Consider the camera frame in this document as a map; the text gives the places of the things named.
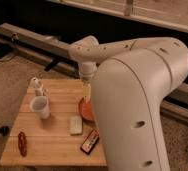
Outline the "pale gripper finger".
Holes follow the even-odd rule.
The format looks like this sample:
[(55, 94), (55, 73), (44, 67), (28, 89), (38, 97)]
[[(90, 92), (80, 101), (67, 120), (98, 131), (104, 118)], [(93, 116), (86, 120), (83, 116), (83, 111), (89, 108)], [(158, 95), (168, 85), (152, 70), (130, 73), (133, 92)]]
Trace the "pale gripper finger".
[(91, 85), (90, 83), (84, 83), (84, 100), (89, 102), (91, 99)]

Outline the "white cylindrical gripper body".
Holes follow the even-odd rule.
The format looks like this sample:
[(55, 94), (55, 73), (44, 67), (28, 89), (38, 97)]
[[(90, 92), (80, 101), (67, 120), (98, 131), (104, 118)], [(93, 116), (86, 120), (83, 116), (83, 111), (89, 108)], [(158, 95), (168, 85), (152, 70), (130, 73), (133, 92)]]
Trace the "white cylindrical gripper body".
[(95, 62), (83, 62), (79, 65), (79, 75), (84, 82), (89, 82), (97, 70)]

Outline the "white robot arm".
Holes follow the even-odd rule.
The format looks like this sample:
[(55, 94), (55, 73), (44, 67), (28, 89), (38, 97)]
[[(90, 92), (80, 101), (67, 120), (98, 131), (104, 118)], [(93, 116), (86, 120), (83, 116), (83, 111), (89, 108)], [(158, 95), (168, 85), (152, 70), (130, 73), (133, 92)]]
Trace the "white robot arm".
[(160, 119), (162, 100), (188, 76), (188, 48), (172, 37), (69, 47), (91, 81), (91, 101), (109, 171), (170, 171)]

